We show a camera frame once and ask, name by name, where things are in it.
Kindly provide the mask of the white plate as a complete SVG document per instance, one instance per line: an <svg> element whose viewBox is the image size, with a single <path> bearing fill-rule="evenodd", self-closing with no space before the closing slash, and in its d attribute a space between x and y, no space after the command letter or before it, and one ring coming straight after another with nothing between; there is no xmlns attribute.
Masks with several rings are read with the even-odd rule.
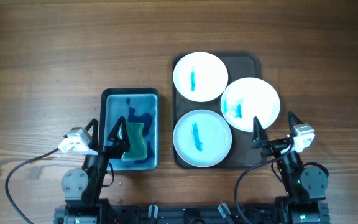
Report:
<svg viewBox="0 0 358 224"><path fill-rule="evenodd" d="M229 84L221 96L224 119L244 132L253 131L255 117L264 129L271 126L278 118L280 106L274 87L259 78L240 78Z"/></svg>
<svg viewBox="0 0 358 224"><path fill-rule="evenodd" d="M211 167L229 154L232 133L221 115L211 110L193 110L176 123L173 146L187 164Z"/></svg>
<svg viewBox="0 0 358 224"><path fill-rule="evenodd" d="M208 102L226 89L228 70L221 59L207 52L193 52L179 59L173 69L173 83L186 99Z"/></svg>

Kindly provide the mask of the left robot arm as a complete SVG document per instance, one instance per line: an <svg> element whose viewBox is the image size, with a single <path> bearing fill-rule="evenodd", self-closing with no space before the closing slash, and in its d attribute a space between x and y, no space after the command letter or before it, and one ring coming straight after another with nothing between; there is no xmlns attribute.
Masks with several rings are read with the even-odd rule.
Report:
<svg viewBox="0 0 358 224"><path fill-rule="evenodd" d="M72 150L85 155L80 169L69 170L62 178L65 208L56 209L54 223L120 223L108 199L101 199L101 190L108 185L104 178L113 173L110 159L119 159L130 150L126 119L121 116L108 135L109 146L98 145L98 121L92 119L86 127L74 127L59 144L62 152Z"/></svg>

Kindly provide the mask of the black water basin tray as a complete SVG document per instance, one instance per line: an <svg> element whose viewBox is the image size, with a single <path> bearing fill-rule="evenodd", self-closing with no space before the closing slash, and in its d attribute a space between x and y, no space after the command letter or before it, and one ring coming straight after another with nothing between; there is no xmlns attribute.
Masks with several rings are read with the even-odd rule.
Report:
<svg viewBox="0 0 358 224"><path fill-rule="evenodd" d="M154 88L108 88L101 95L99 144L108 146L108 134L120 116L126 122L144 123L142 135L147 144L143 160L111 159L114 171L154 170L159 163L159 93Z"/></svg>

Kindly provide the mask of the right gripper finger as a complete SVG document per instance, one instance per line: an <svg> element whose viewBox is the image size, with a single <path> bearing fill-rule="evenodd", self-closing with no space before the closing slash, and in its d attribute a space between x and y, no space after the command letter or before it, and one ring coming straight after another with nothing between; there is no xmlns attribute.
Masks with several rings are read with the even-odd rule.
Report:
<svg viewBox="0 0 358 224"><path fill-rule="evenodd" d="M299 134L299 128L303 127L304 122L302 122L292 110L288 111L288 125L290 127L291 134Z"/></svg>
<svg viewBox="0 0 358 224"><path fill-rule="evenodd" d="M258 117L253 118L253 133L252 133L252 142L251 148L263 148L267 147L269 139L266 135L264 128L262 127Z"/></svg>

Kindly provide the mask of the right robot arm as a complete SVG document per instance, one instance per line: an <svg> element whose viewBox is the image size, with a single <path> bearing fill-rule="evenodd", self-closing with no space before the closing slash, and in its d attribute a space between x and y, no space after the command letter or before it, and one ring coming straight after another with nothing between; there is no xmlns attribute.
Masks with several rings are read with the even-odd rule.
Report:
<svg viewBox="0 0 358 224"><path fill-rule="evenodd" d="M301 160L300 153L315 137L314 129L288 112L290 134L269 140L258 118L253 119L253 148L261 148L262 157L273 156L278 168L277 177L286 196L276 197L272 204L248 205L244 211L254 223L329 223L326 199L329 172L317 162Z"/></svg>

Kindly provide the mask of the green yellow sponge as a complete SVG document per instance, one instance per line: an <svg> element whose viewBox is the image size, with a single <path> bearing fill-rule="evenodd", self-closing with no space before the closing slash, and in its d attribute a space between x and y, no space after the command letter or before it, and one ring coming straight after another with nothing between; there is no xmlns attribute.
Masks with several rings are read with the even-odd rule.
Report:
<svg viewBox="0 0 358 224"><path fill-rule="evenodd" d="M126 123L126 131L129 138L129 152L123 154L124 160L143 160L147 157L147 144L142 135L144 123Z"/></svg>

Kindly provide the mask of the dark brown serving tray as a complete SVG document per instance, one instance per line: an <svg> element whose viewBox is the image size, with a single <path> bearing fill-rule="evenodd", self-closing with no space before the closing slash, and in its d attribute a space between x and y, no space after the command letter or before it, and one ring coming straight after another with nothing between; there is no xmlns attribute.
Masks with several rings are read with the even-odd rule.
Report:
<svg viewBox="0 0 358 224"><path fill-rule="evenodd" d="M261 78L260 63L251 52L214 52L225 64L228 71L228 83L240 78ZM175 87L172 88L172 124L186 113L193 110L211 110L222 114L220 108L221 98L217 97L209 102L198 103L190 101L182 96ZM213 169L239 169L243 170L262 161L259 149L251 148L252 133L240 131L230 127L232 133L232 146L228 155Z"/></svg>

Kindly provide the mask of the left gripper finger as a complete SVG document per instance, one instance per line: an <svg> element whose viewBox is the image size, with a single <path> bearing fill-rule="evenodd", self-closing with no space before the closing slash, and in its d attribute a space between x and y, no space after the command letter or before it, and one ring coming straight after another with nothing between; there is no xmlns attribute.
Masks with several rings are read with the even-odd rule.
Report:
<svg viewBox="0 0 358 224"><path fill-rule="evenodd" d="M86 126L85 126L85 130L89 131L90 129L92 129L91 131L91 143L89 145L90 148L97 148L98 146L98 120L97 119L92 119Z"/></svg>
<svg viewBox="0 0 358 224"><path fill-rule="evenodd" d="M125 117L119 117L111 132L108 134L107 140L112 143L113 147L130 148Z"/></svg>

